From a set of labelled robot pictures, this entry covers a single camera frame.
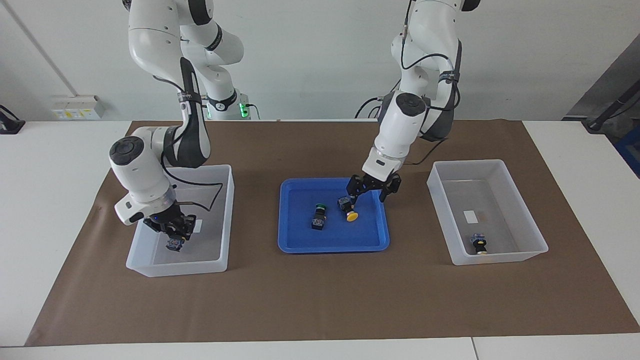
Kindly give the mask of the black stand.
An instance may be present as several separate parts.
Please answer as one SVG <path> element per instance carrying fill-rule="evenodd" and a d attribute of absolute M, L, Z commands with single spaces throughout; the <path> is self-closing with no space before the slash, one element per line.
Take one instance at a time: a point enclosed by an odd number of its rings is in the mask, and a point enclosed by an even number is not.
<path fill-rule="evenodd" d="M 604 123 L 633 109 L 640 103 L 640 79 L 636 80 L 626 91 L 613 101 L 601 114 L 582 121 L 583 127 L 589 133 L 598 133 Z"/>

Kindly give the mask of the brown paper table mat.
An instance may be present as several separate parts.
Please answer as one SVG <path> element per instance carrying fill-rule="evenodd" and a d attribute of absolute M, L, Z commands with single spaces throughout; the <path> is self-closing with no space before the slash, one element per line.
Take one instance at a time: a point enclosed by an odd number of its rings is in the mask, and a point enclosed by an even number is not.
<path fill-rule="evenodd" d="M 627 307 L 520 121 L 457 120 L 421 166 L 402 170 L 377 253 L 278 248 L 281 183 L 350 177 L 378 132 L 367 121 L 210 121 L 210 164 L 235 196 L 228 268 L 150 278 L 126 268 L 134 236 L 108 173 L 26 346 L 637 333 Z M 500 159 L 549 251 L 452 264 L 426 179 L 434 161 Z"/>

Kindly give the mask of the white wall socket box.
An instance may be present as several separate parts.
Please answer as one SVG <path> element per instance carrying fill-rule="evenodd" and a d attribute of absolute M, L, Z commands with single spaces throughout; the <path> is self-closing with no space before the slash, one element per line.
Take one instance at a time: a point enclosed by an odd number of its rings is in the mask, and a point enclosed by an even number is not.
<path fill-rule="evenodd" d="M 94 95 L 57 96 L 50 111 L 61 121 L 100 121 L 106 112 L 103 103 Z"/>

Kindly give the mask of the translucent white plastic box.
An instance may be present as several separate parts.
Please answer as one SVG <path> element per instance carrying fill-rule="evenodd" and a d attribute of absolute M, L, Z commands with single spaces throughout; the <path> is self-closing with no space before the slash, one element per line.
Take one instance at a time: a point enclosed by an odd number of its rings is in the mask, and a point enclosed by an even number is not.
<path fill-rule="evenodd" d="M 146 277 L 224 272 L 230 248 L 235 184 L 230 165 L 169 168 L 185 184 L 170 178 L 185 215 L 202 219 L 201 232 L 192 234 L 180 251 L 166 248 L 169 237 L 139 222 L 126 267 Z"/>
<path fill-rule="evenodd" d="M 427 187 L 454 265 L 523 262 L 549 247 L 500 159 L 436 161 Z M 463 212 L 476 212 L 468 224 Z M 482 233 L 487 254 L 476 254 L 470 238 Z"/>

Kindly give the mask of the blue plastic tray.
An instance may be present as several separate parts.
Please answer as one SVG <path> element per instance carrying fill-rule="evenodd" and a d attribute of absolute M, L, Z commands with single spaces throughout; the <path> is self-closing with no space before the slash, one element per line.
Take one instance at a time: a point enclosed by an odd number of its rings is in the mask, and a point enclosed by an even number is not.
<path fill-rule="evenodd" d="M 352 222 L 338 207 L 346 196 L 349 178 L 288 178 L 279 192 L 278 247 L 293 255 L 381 252 L 390 245 L 386 209 L 381 191 L 359 196 Z M 315 206 L 327 206 L 323 230 L 311 228 Z"/>

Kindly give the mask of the blue crate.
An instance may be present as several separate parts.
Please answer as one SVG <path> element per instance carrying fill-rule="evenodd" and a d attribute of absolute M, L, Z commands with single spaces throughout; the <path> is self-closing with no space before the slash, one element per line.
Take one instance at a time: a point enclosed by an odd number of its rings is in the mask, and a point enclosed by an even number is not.
<path fill-rule="evenodd" d="M 626 133 L 614 144 L 614 148 L 640 179 L 640 125 Z"/>

